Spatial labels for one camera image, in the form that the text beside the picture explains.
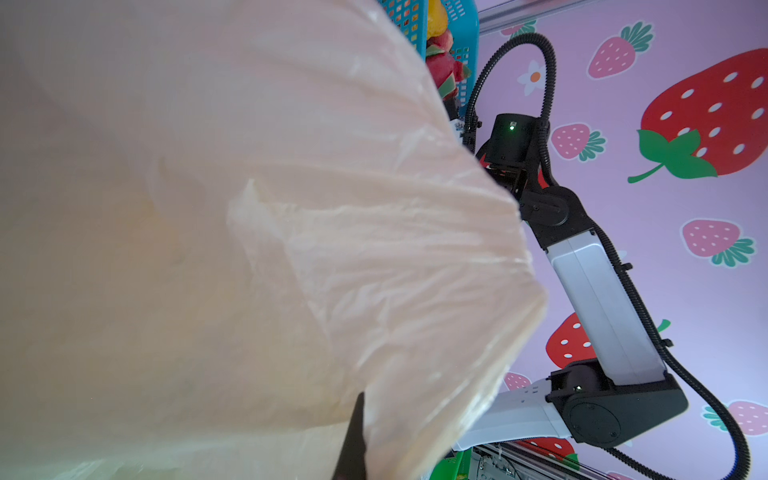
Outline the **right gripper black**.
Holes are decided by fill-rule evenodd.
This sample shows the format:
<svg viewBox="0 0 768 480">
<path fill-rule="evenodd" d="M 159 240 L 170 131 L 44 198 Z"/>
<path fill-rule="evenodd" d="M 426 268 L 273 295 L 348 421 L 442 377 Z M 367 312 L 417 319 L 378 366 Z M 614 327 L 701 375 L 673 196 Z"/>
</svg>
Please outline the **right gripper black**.
<svg viewBox="0 0 768 480">
<path fill-rule="evenodd" d="M 527 191 L 541 193 L 542 134 L 549 124 L 540 118 L 505 113 L 494 122 L 490 138 L 475 153 L 486 173 L 514 198 Z"/>
</svg>

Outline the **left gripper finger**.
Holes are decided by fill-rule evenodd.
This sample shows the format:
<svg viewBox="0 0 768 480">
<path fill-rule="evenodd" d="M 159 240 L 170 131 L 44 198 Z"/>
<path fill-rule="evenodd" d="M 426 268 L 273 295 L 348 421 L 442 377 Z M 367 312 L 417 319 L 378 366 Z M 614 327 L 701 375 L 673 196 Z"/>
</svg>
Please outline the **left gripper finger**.
<svg viewBox="0 0 768 480">
<path fill-rule="evenodd" d="M 366 443 L 364 439 L 365 393 L 356 399 L 332 480 L 366 480 Z"/>
</svg>

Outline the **translucent beige plastic bag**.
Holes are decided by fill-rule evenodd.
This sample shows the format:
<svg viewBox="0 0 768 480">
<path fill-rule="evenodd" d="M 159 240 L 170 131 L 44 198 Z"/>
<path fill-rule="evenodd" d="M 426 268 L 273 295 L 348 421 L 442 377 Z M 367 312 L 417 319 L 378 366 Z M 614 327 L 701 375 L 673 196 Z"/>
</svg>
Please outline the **translucent beige plastic bag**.
<svg viewBox="0 0 768 480">
<path fill-rule="evenodd" d="M 546 308 L 377 3 L 2 3 L 3 478 L 415 479 Z"/>
</svg>

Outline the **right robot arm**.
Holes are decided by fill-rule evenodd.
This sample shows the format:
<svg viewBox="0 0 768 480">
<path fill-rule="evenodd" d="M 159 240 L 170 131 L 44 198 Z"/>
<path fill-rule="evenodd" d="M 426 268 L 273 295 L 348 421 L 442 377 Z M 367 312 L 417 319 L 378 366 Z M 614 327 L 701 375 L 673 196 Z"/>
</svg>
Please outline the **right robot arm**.
<svg viewBox="0 0 768 480">
<path fill-rule="evenodd" d="M 534 438 L 573 439 L 602 449 L 641 475 L 657 472 L 621 453 L 620 446 L 683 413 L 693 390 L 723 422 L 734 446 L 733 479 L 749 475 L 747 439 L 723 403 L 671 353 L 603 229 L 578 196 L 557 183 L 548 150 L 556 57 L 538 33 L 507 40 L 476 79 L 482 87 L 513 49 L 532 45 L 544 58 L 545 89 L 536 117 L 502 114 L 490 139 L 477 146 L 478 119 L 468 106 L 464 146 L 486 163 L 488 175 L 519 205 L 585 330 L 595 355 L 577 360 L 525 389 L 499 394 L 456 443 L 475 446 Z"/>
</svg>

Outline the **pink fake dragon fruit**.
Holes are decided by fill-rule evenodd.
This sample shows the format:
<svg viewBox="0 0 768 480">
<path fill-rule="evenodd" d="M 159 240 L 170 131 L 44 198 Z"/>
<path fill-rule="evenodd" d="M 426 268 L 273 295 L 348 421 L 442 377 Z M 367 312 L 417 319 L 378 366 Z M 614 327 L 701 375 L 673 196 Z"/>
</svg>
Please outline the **pink fake dragon fruit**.
<svg viewBox="0 0 768 480">
<path fill-rule="evenodd" d="M 427 41 L 425 63 L 443 100 L 459 95 L 459 84 L 471 75 L 470 68 L 451 53 L 454 37 L 449 29 Z"/>
</svg>

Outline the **orange yellow fake mango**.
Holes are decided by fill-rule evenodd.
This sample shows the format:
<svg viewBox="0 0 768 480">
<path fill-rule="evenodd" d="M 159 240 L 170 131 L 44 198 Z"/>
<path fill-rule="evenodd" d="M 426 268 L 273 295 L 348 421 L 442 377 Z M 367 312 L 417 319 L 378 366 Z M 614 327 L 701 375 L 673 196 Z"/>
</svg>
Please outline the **orange yellow fake mango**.
<svg viewBox="0 0 768 480">
<path fill-rule="evenodd" d="M 439 37 L 448 28 L 449 17 L 441 0 L 427 1 L 427 38 Z"/>
</svg>

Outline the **teal plastic basket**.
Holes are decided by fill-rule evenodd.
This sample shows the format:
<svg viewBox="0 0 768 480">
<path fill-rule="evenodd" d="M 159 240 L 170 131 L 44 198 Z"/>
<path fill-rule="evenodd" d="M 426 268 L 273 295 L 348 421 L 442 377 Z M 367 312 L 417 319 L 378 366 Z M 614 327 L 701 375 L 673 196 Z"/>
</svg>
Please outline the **teal plastic basket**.
<svg viewBox="0 0 768 480">
<path fill-rule="evenodd" d="M 428 0 L 380 0 L 379 5 L 396 28 L 416 50 L 425 63 L 427 41 Z M 455 99 L 443 100 L 449 118 L 463 119 L 466 107 L 475 85 L 477 73 L 476 53 L 479 42 L 478 11 L 473 1 L 441 0 L 448 17 L 448 28 L 454 37 L 451 49 L 453 56 L 467 65 L 471 75 L 459 84 L 459 95 Z"/>
</svg>

